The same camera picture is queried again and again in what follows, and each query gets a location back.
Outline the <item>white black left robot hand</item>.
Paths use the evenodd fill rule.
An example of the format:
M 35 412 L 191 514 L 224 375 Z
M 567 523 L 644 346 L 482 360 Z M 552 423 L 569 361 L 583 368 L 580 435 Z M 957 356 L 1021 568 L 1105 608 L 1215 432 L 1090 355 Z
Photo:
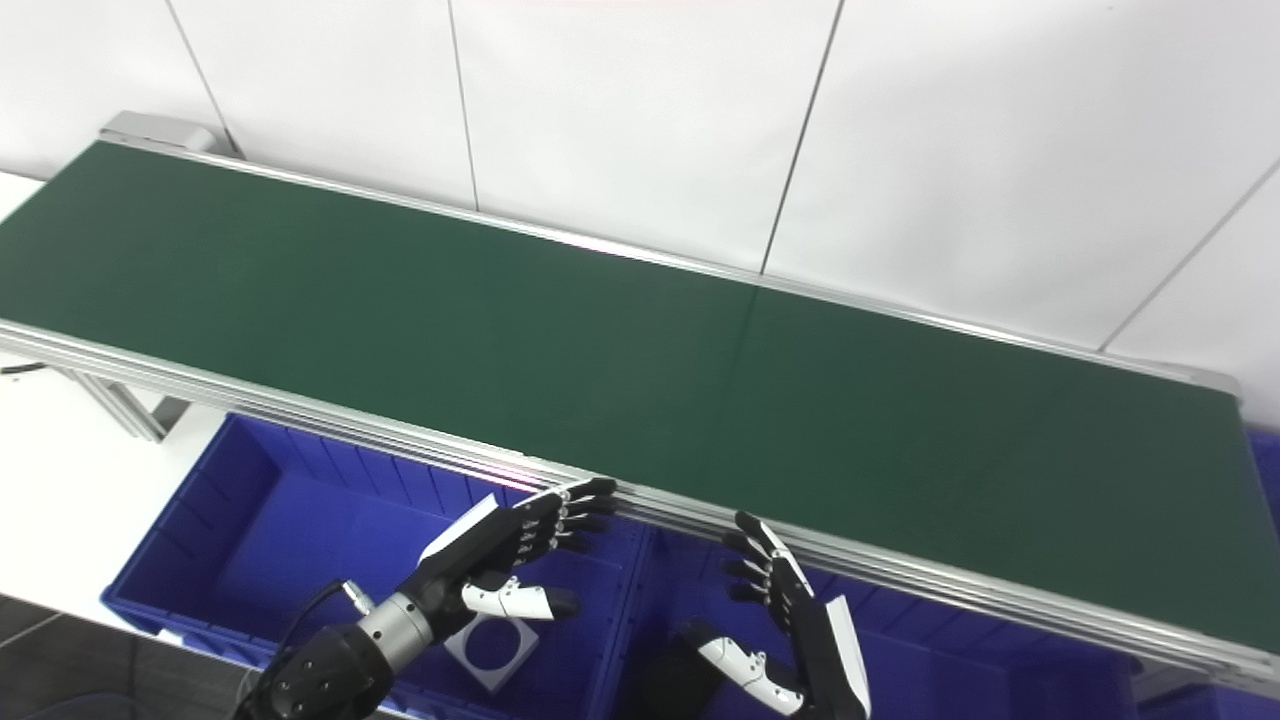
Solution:
M 576 592 L 540 585 L 511 585 L 516 568 L 554 551 L 585 553 L 590 534 L 609 527 L 617 509 L 617 482 L 608 477 L 544 489 L 511 506 L 490 498 L 472 506 L 426 550 L 397 593 L 419 610 L 442 643 L 481 612 L 506 618 L 558 620 L 579 615 Z

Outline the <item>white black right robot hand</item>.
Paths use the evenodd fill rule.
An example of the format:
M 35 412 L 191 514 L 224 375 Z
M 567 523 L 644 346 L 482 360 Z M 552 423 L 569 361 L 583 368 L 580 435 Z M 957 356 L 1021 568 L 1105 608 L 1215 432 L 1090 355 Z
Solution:
M 722 566 L 735 582 L 727 594 L 763 607 L 788 639 L 794 666 L 776 662 L 705 619 L 680 630 L 692 653 L 718 680 L 787 719 L 869 719 L 870 683 L 852 612 L 845 596 L 823 601 L 792 550 L 759 516 L 742 510 L 722 544 L 736 552 Z

